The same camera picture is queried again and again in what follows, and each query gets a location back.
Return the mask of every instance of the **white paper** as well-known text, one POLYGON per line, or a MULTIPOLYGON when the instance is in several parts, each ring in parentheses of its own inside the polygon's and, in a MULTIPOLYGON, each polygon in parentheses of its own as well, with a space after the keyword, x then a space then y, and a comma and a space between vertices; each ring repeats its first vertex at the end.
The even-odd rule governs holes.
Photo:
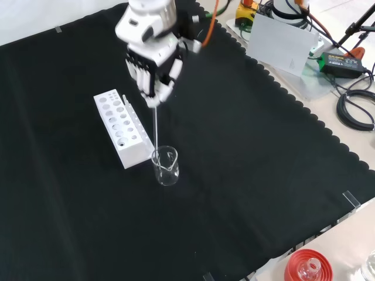
POLYGON ((315 37, 311 32, 257 14, 246 54, 301 76, 315 37))

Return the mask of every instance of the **glass beaker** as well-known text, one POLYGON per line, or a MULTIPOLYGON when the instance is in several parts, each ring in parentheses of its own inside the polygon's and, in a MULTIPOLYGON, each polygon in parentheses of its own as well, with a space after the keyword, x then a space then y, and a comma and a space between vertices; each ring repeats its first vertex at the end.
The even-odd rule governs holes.
POLYGON ((151 160, 158 183, 171 186, 177 182, 180 174, 177 158, 177 151, 171 146, 160 146, 152 152, 151 160))
POLYGON ((375 281, 375 251, 367 258, 361 267, 361 273, 366 281, 375 281))

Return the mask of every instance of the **robotic hand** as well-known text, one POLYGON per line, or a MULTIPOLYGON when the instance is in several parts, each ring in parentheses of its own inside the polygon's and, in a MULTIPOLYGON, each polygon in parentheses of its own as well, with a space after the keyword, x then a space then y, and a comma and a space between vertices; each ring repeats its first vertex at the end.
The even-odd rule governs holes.
POLYGON ((194 52, 200 49, 200 42, 179 37, 177 24, 174 0, 129 0, 115 29, 117 36, 128 43, 129 73, 150 108, 156 108, 171 94, 182 69, 186 41, 194 52))

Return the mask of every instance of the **red bottle cap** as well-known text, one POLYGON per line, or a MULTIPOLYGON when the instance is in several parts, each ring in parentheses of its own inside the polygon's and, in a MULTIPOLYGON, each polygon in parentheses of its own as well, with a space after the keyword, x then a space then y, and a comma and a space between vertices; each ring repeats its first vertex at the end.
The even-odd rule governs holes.
POLYGON ((333 271, 328 260, 317 251, 310 249, 303 249, 293 253, 289 262, 285 268, 284 280, 285 281, 301 281, 298 276, 298 266, 301 262, 308 261, 309 259, 316 258, 321 262, 322 265, 322 277, 321 281, 332 281, 333 271))

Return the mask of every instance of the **black cloth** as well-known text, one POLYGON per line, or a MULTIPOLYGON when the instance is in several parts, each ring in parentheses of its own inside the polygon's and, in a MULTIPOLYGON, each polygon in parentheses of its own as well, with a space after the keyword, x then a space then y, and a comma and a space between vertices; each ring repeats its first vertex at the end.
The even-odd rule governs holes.
POLYGON ((238 281, 350 211, 344 191, 375 196, 368 166, 219 25, 159 109, 178 183, 124 170, 93 96, 125 94, 152 137, 114 32, 125 7, 0 47, 1 280, 238 281))

